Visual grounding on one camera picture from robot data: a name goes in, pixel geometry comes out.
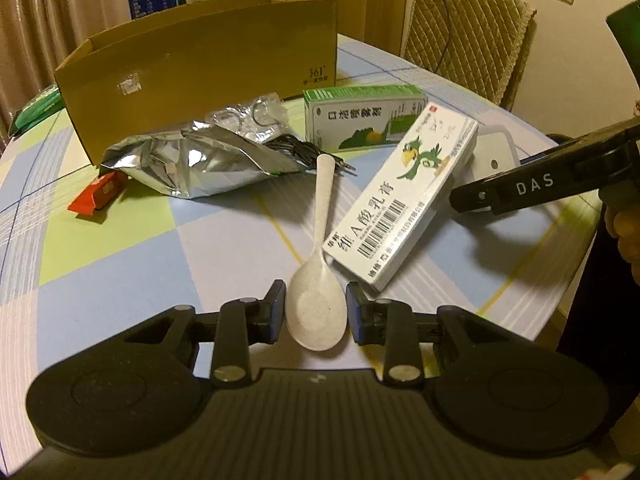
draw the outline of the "checkered tablecloth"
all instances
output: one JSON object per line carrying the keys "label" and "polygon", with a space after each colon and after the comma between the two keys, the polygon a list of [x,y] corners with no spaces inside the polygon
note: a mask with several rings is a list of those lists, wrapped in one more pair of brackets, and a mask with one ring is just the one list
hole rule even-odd
{"label": "checkered tablecloth", "polygon": [[[506,126],[520,156],[552,143],[477,95],[363,43],[340,38],[338,84],[413,83],[430,100]],[[287,103],[304,132],[302,100]],[[335,225],[389,150],[354,156],[357,176],[337,179]],[[174,304],[199,312],[262,297],[288,280],[312,246],[312,175],[264,181],[205,200],[169,198],[131,182],[92,221],[66,206],[97,174],[65,111],[12,142],[0,160],[0,470],[39,449],[24,409],[37,373]],[[529,338],[544,326],[593,237],[593,194],[501,218],[443,211],[383,296],[421,312],[458,304]],[[343,284],[349,277],[338,273]],[[329,352],[297,346],[286,329],[252,348],[254,370],[378,366],[382,350],[345,336]],[[211,345],[196,372],[208,373]],[[426,363],[433,359],[425,348]]]}

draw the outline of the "screw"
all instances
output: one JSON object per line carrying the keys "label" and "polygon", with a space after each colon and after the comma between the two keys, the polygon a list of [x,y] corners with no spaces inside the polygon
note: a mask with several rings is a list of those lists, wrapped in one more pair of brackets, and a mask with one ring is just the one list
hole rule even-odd
{"label": "screw", "polygon": [[213,370],[213,376],[223,383],[234,383],[244,378],[244,368],[236,365],[224,365]]}
{"label": "screw", "polygon": [[420,377],[420,370],[413,365],[396,365],[389,370],[389,376],[401,383],[415,381]]}

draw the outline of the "person's hand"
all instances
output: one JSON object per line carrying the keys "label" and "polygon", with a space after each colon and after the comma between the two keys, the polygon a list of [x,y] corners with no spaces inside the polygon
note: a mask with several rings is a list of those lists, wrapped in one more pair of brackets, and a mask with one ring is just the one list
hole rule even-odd
{"label": "person's hand", "polygon": [[621,462],[608,471],[604,469],[589,469],[575,480],[624,480],[628,478],[635,469],[635,466]]}
{"label": "person's hand", "polygon": [[640,204],[620,212],[607,207],[604,219],[609,234],[618,238],[622,259],[631,264],[631,273],[640,285]]}

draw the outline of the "white power adapter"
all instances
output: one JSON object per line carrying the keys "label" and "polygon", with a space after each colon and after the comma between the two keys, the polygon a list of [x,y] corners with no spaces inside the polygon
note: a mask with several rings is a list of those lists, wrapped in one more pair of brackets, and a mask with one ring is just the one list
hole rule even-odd
{"label": "white power adapter", "polygon": [[473,155],[463,173],[461,184],[469,184],[520,165],[513,137],[504,126],[478,128],[478,139]]}

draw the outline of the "silver foil bag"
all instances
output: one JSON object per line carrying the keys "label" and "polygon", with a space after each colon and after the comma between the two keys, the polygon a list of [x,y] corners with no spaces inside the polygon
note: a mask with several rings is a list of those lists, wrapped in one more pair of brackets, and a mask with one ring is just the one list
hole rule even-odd
{"label": "silver foil bag", "polygon": [[264,144],[281,134],[293,133],[289,127],[287,109],[276,93],[229,105],[207,114],[204,120],[259,144]]}
{"label": "silver foil bag", "polygon": [[180,198],[224,193],[270,176],[306,170],[284,153],[198,121],[127,137],[104,153],[102,165]]}

